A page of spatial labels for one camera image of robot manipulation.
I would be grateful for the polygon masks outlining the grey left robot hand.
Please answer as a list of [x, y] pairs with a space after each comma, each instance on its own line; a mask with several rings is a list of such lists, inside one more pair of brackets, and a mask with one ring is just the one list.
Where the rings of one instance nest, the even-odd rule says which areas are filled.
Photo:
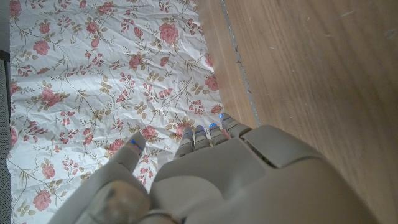
[[315, 149], [273, 126], [226, 113], [185, 128], [146, 190], [133, 176], [146, 141], [134, 134], [52, 217], [52, 223], [376, 223]]

